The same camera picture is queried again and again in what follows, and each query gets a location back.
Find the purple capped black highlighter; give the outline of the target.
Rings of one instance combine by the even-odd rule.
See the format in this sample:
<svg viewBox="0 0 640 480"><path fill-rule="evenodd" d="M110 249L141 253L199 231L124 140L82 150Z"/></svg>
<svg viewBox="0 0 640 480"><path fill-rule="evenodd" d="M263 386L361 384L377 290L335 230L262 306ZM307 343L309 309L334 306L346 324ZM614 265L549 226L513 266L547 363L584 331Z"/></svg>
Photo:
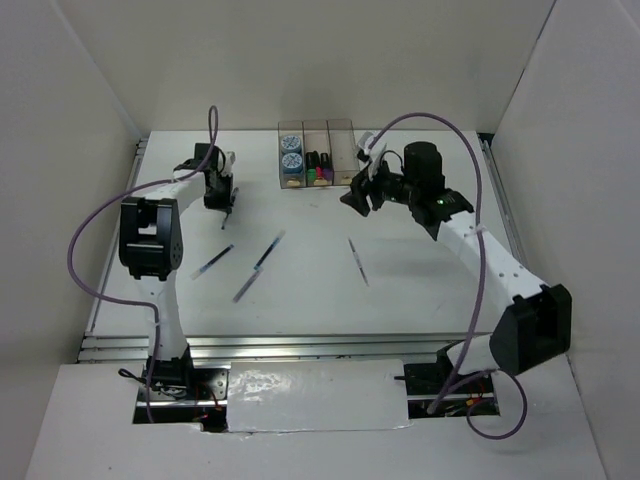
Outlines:
<svg viewBox="0 0 640 480"><path fill-rule="evenodd" d="M333 171L332 160L328 153L320 154L320 168L321 168L322 178L326 180L328 183L332 184L334 171Z"/></svg>

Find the green capped black highlighter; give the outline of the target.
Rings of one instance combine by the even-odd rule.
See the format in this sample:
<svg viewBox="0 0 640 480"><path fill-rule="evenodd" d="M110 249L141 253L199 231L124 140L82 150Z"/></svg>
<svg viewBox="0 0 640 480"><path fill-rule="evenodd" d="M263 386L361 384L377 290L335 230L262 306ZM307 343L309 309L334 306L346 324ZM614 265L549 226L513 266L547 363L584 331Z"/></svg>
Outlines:
<svg viewBox="0 0 640 480"><path fill-rule="evenodd" d="M308 151L305 154L307 184L312 185L317 179L317 168L319 167L319 154L317 151Z"/></svg>

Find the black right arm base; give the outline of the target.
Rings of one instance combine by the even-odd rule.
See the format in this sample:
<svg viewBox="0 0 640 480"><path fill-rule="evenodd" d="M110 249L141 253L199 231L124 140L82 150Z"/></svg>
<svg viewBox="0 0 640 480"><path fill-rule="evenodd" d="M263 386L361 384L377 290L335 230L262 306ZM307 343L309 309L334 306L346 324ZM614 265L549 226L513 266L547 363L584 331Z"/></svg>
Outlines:
<svg viewBox="0 0 640 480"><path fill-rule="evenodd" d="M447 394L433 414L427 409L435 400L448 376L447 367L439 363L405 364L404 374L395 380L404 383L410 419L465 417L474 407L473 416L496 416L498 402L488 376L481 377Z"/></svg>

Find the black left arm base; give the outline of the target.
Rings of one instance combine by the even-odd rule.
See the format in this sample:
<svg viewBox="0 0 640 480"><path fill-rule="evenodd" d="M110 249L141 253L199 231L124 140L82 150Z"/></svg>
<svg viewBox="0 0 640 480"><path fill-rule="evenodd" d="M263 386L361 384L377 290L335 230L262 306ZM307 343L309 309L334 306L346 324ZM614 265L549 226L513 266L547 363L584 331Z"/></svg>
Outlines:
<svg viewBox="0 0 640 480"><path fill-rule="evenodd" d="M228 428L228 368L196 368L189 386L152 384L146 395L146 372L134 375L139 384L134 424L148 424L147 408L156 424L195 424L204 432L222 433Z"/></svg>

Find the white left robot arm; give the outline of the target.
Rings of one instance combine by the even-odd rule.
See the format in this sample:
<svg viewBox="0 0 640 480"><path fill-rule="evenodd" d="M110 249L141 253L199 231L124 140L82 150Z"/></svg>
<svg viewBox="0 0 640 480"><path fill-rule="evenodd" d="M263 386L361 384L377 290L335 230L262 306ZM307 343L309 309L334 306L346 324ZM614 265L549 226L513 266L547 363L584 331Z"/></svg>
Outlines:
<svg viewBox="0 0 640 480"><path fill-rule="evenodd" d="M119 259L135 280L140 301L151 305L145 379L176 399L193 395L198 377L177 300L177 270L184 257L180 216L196 201L230 215L238 191L235 162L233 151L197 143L194 156L174 169L171 182L121 202Z"/></svg>

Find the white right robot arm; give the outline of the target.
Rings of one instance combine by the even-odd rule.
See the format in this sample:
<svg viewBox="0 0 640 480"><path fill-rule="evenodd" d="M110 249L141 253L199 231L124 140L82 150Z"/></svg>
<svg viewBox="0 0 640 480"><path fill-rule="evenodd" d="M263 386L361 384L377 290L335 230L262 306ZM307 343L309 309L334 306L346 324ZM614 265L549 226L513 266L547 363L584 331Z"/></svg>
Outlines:
<svg viewBox="0 0 640 480"><path fill-rule="evenodd" d="M367 216L394 202L409 208L429 236L451 251L478 278L482 295L501 317L492 333L446 348L436 379L448 392L460 391L471 374L501 369L517 376L568 351L572 297L527 270L475 218L471 203L445 185L443 159L430 142L403 151L399 173L377 158L351 181L341 202Z"/></svg>

